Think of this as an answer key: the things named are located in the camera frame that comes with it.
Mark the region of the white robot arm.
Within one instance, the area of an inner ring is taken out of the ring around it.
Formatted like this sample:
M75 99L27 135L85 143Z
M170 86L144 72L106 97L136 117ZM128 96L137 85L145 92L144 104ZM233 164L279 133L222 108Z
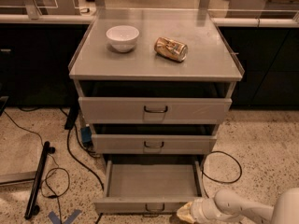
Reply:
M179 219L190 224L212 221L237 222L243 217L256 224L299 224L299 188L283 192L274 206L242 198L220 189L213 198L198 198L177 210Z

